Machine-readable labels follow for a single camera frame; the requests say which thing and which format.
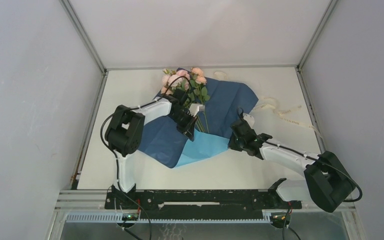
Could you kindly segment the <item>blue wrapping paper sheet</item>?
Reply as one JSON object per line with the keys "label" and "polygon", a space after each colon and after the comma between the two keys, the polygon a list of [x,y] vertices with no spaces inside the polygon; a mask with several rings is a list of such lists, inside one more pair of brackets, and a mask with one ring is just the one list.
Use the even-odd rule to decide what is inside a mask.
{"label": "blue wrapping paper sheet", "polygon": [[[169,79],[172,91],[178,79],[176,74]],[[206,79],[210,99],[204,105],[205,111],[198,113],[194,141],[178,132],[169,116],[163,116],[144,126],[139,151],[168,168],[176,168],[228,150],[231,125],[239,119],[239,113],[249,114],[259,99],[244,83]]]}

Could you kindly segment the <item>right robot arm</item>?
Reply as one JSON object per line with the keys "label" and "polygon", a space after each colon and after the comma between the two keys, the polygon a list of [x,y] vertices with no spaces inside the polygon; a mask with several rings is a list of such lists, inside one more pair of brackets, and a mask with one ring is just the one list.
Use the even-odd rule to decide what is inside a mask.
{"label": "right robot arm", "polygon": [[282,208],[292,201],[312,201],[323,211],[332,213],[342,203],[350,202],[348,196],[354,190],[358,190],[356,201],[363,197],[361,187],[333,152],[306,153],[273,143],[272,136],[256,134],[244,119],[235,121],[231,129],[229,149],[276,163],[302,176],[302,180],[285,179],[275,186],[275,191],[269,194],[273,207]]}

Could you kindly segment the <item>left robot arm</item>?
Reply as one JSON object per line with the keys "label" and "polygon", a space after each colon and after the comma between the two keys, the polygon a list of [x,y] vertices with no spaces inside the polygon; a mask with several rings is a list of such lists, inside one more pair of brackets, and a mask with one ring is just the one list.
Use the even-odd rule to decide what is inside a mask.
{"label": "left robot arm", "polygon": [[136,203],[137,196],[131,191],[136,186],[133,159],[141,144],[144,126],[158,118],[169,116],[176,123],[177,131],[194,141],[198,113],[204,110],[203,104],[192,103],[189,108],[184,108],[178,99],[166,96],[133,108],[119,105],[104,120],[100,138],[115,156],[113,186],[120,191],[116,199],[118,204],[129,209]]}

